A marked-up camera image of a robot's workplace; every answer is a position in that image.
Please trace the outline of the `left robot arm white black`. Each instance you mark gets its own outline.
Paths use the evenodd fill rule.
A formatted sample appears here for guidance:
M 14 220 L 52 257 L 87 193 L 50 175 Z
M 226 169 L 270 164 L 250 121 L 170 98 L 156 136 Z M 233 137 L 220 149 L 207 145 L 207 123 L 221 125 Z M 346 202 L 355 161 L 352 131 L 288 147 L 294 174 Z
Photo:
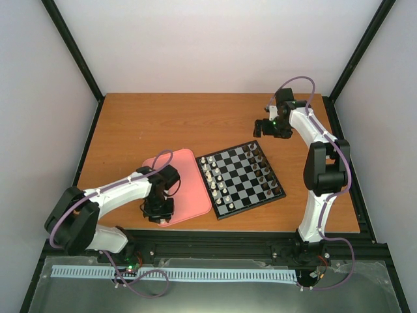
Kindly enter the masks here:
M 136 247 L 120 227 L 99 225 L 98 221 L 111 211 L 139 199 L 143 216 L 154 223 L 171 220 L 175 205 L 167 192 L 180 183 L 178 171 L 171 165 L 159 170 L 141 167 L 128 177 L 114 183 L 80 190 L 66 189 L 45 222 L 50 246 L 61 248 L 69 256 L 86 250 L 105 250 L 121 262 L 129 262 Z

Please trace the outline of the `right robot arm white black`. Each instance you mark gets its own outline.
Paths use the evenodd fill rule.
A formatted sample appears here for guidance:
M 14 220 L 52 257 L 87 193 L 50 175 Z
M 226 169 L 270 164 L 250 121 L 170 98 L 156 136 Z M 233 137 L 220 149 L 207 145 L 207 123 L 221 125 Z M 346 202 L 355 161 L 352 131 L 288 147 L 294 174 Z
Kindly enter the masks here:
M 278 89 L 265 107 L 268 117 L 257 119 L 253 136 L 289 139 L 297 131 L 308 147 L 303 179 L 308 200 L 298 234 L 304 243 L 318 243 L 338 193 L 351 183 L 350 144 L 325 129 L 305 100 L 296 100 L 290 88 Z

